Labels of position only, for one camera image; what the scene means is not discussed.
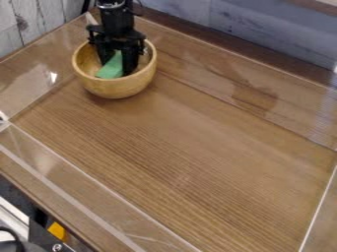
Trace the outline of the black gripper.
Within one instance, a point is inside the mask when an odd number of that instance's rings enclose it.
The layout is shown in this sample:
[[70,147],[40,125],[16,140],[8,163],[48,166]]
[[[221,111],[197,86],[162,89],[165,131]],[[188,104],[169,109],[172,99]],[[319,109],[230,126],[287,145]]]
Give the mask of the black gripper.
[[134,17],[141,16],[133,7],[133,0],[98,0],[99,25],[89,25],[90,43],[97,46],[103,65],[115,55],[123,54],[125,75],[130,75],[138,66],[139,54],[143,53],[146,36],[134,28]]

